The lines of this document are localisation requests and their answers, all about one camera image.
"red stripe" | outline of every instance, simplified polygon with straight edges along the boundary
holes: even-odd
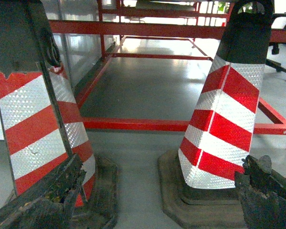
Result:
[[[201,149],[198,149],[185,137],[183,138],[180,149],[184,156],[186,156],[186,158],[191,162],[191,164],[196,166],[201,153]]]
[[[93,176],[83,185],[87,200],[89,200],[91,196],[92,188],[94,186],[94,181],[95,181],[95,174],[93,174]]]
[[[207,131],[209,129],[213,113],[214,111],[194,110],[190,125],[200,130]]]
[[[67,73],[66,73],[66,71],[65,71],[65,67],[63,66],[62,63],[61,63],[61,66],[60,66],[60,67],[51,67],[51,68],[50,68],[50,72],[52,72],[52,73],[54,73],[54,74],[57,74],[57,75],[60,75],[60,76],[62,76],[63,78],[68,79]]]
[[[76,207],[81,207],[84,205],[84,202],[82,200],[82,197],[80,196],[80,194],[78,194],[76,202],[75,202],[75,206]]]
[[[61,101],[58,101],[57,103],[63,123],[78,123],[83,121],[77,104]]]
[[[201,93],[221,89],[228,69],[229,69],[229,66],[226,65],[210,73],[208,77],[206,78],[206,81],[204,83],[204,87]]]
[[[52,106],[48,106],[5,131],[10,155],[58,129]]]
[[[203,152],[198,168],[229,180],[234,180],[235,171],[244,173],[242,166],[225,161],[206,152]]]
[[[9,78],[6,79],[4,74],[0,73],[0,99],[41,75],[42,73],[11,73]]]
[[[210,134],[249,152],[252,133],[215,113]]]
[[[87,141],[77,147],[72,148],[74,154],[78,154],[82,162],[85,162],[92,156],[92,147],[90,141]]]
[[[15,180],[18,195],[29,189],[33,184],[35,184],[37,181],[47,175],[50,171],[52,171],[56,166],[58,166],[67,158],[68,155],[64,153],[63,155],[52,160],[51,162]]]
[[[259,90],[233,68],[225,82],[224,92],[256,113]]]

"office chair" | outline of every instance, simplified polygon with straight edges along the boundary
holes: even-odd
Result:
[[[274,15],[273,15],[273,21],[274,21],[276,18],[278,18],[278,17],[286,17],[286,13],[284,13],[284,14],[280,14],[280,13],[274,14]],[[273,47],[273,48],[272,48],[272,52],[271,52],[272,55],[277,55],[277,54],[279,54],[279,52],[280,52],[280,49],[279,49],[279,47],[278,47],[279,44],[280,44],[280,43],[275,43],[275,42],[271,42],[271,43],[269,44],[269,46],[272,46],[272,47]],[[286,68],[283,68],[283,67],[281,66],[281,63],[272,61],[272,60],[270,60],[270,59],[266,59],[266,65],[269,66],[269,67],[274,68],[278,73],[279,73],[279,72],[284,72],[284,73],[286,73]]]

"gray floor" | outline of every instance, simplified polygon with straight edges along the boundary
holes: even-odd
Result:
[[[215,40],[197,40],[209,55]],[[286,67],[286,46],[271,56]],[[196,55],[187,42],[126,41],[122,52]],[[116,58],[81,109],[83,116],[189,120],[206,75],[208,61]],[[286,74],[266,67],[262,97],[286,117]],[[257,122],[270,123],[258,113]],[[157,158],[180,146],[183,133],[88,131],[94,152],[120,168],[117,229],[179,229],[161,210]],[[271,156],[286,176],[286,136],[255,135],[251,154]],[[0,146],[0,206],[10,194],[8,159]]]

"red metal frame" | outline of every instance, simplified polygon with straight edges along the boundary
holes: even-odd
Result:
[[[220,40],[225,31],[224,27],[215,26],[116,23],[103,21],[49,20],[49,22],[53,33],[211,38]],[[286,30],[273,29],[271,42],[286,43]]]
[[[54,33],[77,33],[77,34],[99,34],[101,36],[101,50],[103,64],[96,72],[86,87],[77,95],[78,107],[82,107],[97,82],[104,74],[114,57],[133,58],[157,58],[157,59],[183,59],[183,60],[213,60],[208,57],[194,43],[193,38],[213,38],[220,40],[225,28],[210,26],[188,26],[169,24],[147,24],[147,23],[121,23],[121,16],[128,17],[230,17],[233,4],[228,14],[201,14],[196,11],[179,10],[142,10],[131,7],[124,7],[123,0],[116,0],[117,9],[107,10],[102,8],[102,0],[98,0],[100,21],[58,21],[50,20],[51,29]],[[102,15],[116,14],[120,23],[103,22]],[[105,51],[104,35],[120,35],[120,45],[111,53]],[[130,39],[151,39],[151,40],[180,40],[189,41],[193,48],[197,48],[203,57],[182,56],[182,55],[157,55],[140,53],[118,52],[126,38]],[[272,30],[271,42],[286,43],[286,31]],[[259,109],[274,124],[256,124],[254,134],[263,135],[286,135],[286,119],[271,107],[265,100],[260,98]],[[148,120],[148,119],[120,119],[120,118],[94,118],[84,117],[84,126],[88,129],[118,129],[118,130],[139,130],[139,131],[186,131],[189,121],[180,120]]]
[[[112,58],[114,57],[135,57],[135,58],[166,58],[166,59],[186,59],[210,60],[206,54],[195,45],[191,39],[176,38],[176,40],[190,41],[201,53],[206,57],[178,56],[178,55],[156,55],[156,54],[140,54],[140,53],[117,53],[127,38],[132,39],[148,39],[148,37],[124,36],[121,44],[117,46],[112,53],[105,59],[104,65],[96,73],[96,77],[91,80],[90,84],[76,97],[78,106],[81,107],[88,97],[101,75],[108,68]],[[175,38],[159,38],[160,40],[175,40]],[[286,135],[286,119],[277,112],[264,99],[260,98],[258,108],[274,123],[274,124],[255,124],[254,134],[260,135]],[[83,123],[87,129],[117,129],[117,130],[134,130],[134,131],[186,131],[189,121],[183,120],[153,120],[153,119],[122,119],[122,118],[94,118],[84,117]]]
[[[184,55],[163,55],[163,54],[140,54],[140,53],[111,53],[113,57],[129,58],[154,58],[154,59],[175,59],[175,60],[197,60],[212,61],[208,56],[184,56]]]

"cone base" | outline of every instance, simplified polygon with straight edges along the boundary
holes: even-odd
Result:
[[[227,229],[246,228],[242,207],[235,198],[215,198],[207,190],[207,198],[196,198],[191,205],[186,204],[184,197],[184,178],[178,159],[178,151],[168,151],[158,158],[161,195],[164,213],[185,229]]]
[[[117,166],[96,156],[95,182],[85,207],[76,208],[71,229],[111,229],[117,223]]]

